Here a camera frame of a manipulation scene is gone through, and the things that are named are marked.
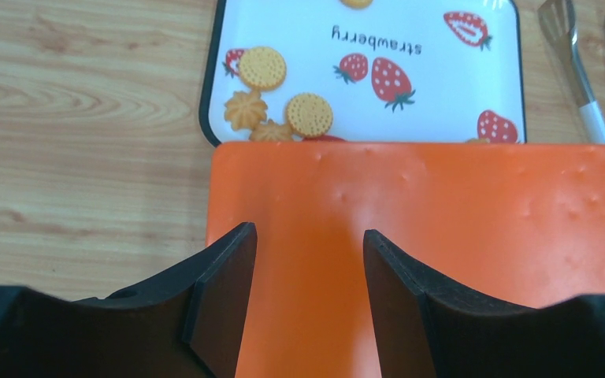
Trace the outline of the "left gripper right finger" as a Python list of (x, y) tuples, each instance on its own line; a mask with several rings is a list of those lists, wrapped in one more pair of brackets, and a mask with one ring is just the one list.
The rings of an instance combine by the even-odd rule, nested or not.
[(605, 294), (520, 306), (453, 280), (376, 230), (364, 234), (363, 260), (384, 377), (605, 377)]

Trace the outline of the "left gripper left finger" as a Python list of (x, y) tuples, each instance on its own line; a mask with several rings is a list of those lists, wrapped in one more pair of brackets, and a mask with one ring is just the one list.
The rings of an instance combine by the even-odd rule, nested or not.
[(105, 298), (0, 286), (0, 377), (233, 377), (257, 240), (239, 224)]

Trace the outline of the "orange box lid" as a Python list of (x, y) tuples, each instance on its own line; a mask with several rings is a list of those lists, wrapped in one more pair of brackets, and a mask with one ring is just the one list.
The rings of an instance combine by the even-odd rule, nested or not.
[(605, 293), (605, 146), (224, 143), (206, 241), (258, 247), (239, 377), (378, 377), (362, 240), (376, 229), (485, 294)]

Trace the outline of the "flower shaped butter cookie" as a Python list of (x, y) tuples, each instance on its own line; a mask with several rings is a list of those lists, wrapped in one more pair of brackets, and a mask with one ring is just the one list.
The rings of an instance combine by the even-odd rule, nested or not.
[(290, 142), (294, 138), (289, 124), (279, 124), (272, 119), (268, 119), (254, 127), (249, 140), (251, 142)]
[(235, 91), (225, 103), (224, 119), (233, 131), (253, 130), (267, 119), (267, 109), (260, 91)]

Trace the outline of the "strawberry print white tray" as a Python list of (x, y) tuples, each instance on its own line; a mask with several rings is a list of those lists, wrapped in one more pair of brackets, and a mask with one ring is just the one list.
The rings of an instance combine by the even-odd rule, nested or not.
[(246, 141), (225, 118), (247, 91), (239, 60), (266, 46), (287, 74), (264, 91), (265, 118), (286, 120), (298, 94), (333, 112), (330, 140), (523, 143), (525, 99), (518, 9), (512, 1), (219, 1), (199, 124), (213, 145)]

